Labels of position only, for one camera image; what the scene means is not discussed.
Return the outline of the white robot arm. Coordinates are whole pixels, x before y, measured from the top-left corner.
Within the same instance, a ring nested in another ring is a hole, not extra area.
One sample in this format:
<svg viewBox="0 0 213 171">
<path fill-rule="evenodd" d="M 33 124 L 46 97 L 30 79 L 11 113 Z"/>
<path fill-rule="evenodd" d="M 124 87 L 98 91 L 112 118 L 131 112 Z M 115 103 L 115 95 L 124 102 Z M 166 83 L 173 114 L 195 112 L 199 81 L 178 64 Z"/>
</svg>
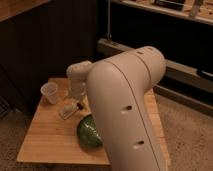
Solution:
<svg viewBox="0 0 213 171">
<path fill-rule="evenodd" d="M 163 54 L 152 46 L 67 68 L 69 95 L 88 99 L 112 171 L 167 171 L 144 100 L 165 70 Z"/>
</svg>

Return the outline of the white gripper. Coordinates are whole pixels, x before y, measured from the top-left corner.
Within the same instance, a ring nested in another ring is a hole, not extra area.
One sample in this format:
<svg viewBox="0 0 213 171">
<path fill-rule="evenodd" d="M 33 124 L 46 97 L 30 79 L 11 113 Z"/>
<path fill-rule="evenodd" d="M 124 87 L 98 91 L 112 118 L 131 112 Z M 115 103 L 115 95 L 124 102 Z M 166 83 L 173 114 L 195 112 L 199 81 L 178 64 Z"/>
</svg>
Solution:
<svg viewBox="0 0 213 171">
<path fill-rule="evenodd" d="M 84 82 L 70 82 L 68 94 L 71 98 L 82 101 L 86 96 L 86 84 Z"/>
</svg>

